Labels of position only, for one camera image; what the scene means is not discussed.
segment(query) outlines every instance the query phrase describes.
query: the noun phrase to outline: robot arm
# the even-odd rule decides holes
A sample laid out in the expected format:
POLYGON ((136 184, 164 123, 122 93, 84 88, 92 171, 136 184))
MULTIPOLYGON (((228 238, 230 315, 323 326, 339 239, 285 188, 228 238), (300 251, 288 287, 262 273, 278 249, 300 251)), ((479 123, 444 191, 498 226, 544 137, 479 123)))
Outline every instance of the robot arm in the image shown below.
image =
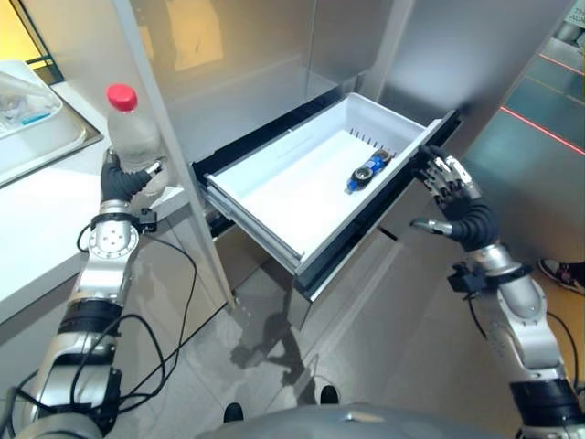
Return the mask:
POLYGON ((156 230, 154 212, 143 209, 136 217, 130 201, 162 166, 162 161, 156 161, 145 170, 125 173, 119 157, 111 149, 105 153, 101 207, 91 221, 89 259, 33 385, 32 396, 51 412, 28 405, 26 419, 31 425, 22 437, 41 437, 48 432, 101 437, 113 427, 122 378, 112 367, 118 325, 139 233, 156 230))
POLYGON ((525 438, 585 438, 585 413, 565 374, 558 342, 547 323, 547 301, 531 269, 499 242, 494 213, 459 161, 422 146, 413 172, 447 221, 415 219, 413 227, 458 241, 468 253, 449 281, 478 304, 489 322, 487 340, 507 376, 525 438))

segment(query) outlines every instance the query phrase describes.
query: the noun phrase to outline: white drawer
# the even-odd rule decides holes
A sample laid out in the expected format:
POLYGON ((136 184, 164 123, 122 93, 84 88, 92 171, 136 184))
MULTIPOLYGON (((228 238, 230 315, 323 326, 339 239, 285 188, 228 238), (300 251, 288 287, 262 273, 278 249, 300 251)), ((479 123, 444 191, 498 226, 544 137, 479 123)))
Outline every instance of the white drawer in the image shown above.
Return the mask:
POLYGON ((308 297, 344 260, 340 247, 357 244, 381 220, 388 197, 398 195, 395 177, 451 118, 422 126, 351 93, 206 174, 207 198, 295 276, 297 289, 311 290, 308 297), (366 187, 347 193, 353 171, 380 147, 395 157, 366 187))

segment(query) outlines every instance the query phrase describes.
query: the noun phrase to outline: white countertop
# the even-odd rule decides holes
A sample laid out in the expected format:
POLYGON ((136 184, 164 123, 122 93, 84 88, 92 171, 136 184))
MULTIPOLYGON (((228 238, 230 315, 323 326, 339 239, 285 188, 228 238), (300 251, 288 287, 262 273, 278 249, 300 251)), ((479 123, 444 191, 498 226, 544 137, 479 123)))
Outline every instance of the white countertop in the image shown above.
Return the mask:
MULTIPOLYGON (((104 138, 0 188, 0 323, 81 269, 75 242, 100 207, 101 158, 110 146, 105 117, 66 82, 53 90, 104 138)), ((181 187, 167 187, 153 208, 161 219, 185 204, 181 187)))

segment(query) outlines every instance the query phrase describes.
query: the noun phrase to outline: blue object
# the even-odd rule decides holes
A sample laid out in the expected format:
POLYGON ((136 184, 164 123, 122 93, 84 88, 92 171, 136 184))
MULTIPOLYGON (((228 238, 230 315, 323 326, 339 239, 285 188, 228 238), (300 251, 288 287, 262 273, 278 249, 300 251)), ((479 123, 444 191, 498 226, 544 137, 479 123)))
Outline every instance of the blue object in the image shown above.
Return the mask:
POLYGON ((347 180, 347 191, 352 193, 358 189, 366 187, 367 184, 371 181, 372 177, 380 172, 388 162, 384 162, 384 159, 378 155, 378 152, 375 152, 362 166, 356 169, 349 180, 347 180), (360 173, 364 173, 364 168, 371 170, 371 174, 367 177, 358 177, 360 173))
POLYGON ((30 123, 40 121, 41 119, 45 119, 46 117, 50 116, 50 112, 42 112, 41 114, 35 114, 34 116, 28 116, 24 118, 21 123, 23 125, 29 125, 30 123))

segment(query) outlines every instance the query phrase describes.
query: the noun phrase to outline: red bottle cap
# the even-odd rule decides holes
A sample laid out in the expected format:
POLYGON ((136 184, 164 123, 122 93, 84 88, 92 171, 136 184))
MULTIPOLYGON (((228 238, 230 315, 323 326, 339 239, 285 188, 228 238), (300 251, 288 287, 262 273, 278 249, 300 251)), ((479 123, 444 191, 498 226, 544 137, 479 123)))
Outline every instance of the red bottle cap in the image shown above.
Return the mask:
POLYGON ((138 104, 136 91, 126 84, 112 84, 106 92, 108 101, 119 112, 131 112, 138 104))

